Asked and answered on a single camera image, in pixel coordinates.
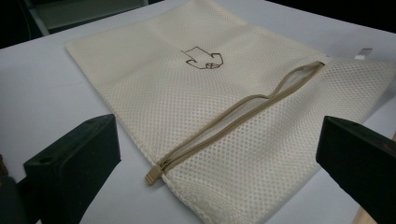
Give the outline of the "white board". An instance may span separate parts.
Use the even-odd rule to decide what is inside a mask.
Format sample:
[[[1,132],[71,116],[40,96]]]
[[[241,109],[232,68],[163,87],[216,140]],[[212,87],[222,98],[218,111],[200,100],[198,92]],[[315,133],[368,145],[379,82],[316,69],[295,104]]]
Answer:
[[[65,42],[155,17],[186,0],[165,0],[58,34],[0,49],[0,155],[10,176],[25,176],[23,163],[81,122],[108,109],[64,48]],[[216,0],[238,17],[328,55],[396,63],[396,34],[333,20],[262,0]],[[124,130],[121,161],[81,224],[201,224],[164,183],[144,177],[149,163]],[[264,224],[351,224],[358,204],[324,171]]]

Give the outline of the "cream mesh laundry bag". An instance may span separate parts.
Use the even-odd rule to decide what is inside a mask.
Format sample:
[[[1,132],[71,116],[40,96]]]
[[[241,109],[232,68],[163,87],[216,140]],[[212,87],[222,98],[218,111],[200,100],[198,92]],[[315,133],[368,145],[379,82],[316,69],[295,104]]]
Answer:
[[[363,121],[396,64],[333,58],[213,0],[66,44],[151,168],[205,224],[258,224],[318,170],[322,121]]]

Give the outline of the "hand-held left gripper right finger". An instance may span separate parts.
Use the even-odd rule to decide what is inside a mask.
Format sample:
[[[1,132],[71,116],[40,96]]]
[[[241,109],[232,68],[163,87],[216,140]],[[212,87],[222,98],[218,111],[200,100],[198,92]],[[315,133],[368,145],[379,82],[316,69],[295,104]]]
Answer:
[[[316,161],[378,224],[396,224],[395,141],[326,116]]]

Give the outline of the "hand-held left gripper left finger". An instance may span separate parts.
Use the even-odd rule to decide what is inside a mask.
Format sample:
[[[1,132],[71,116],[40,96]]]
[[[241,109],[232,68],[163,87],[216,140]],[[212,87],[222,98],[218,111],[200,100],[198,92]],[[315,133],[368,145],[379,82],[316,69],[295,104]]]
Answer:
[[[119,162],[115,116],[82,122],[23,164],[28,221],[79,224]]]

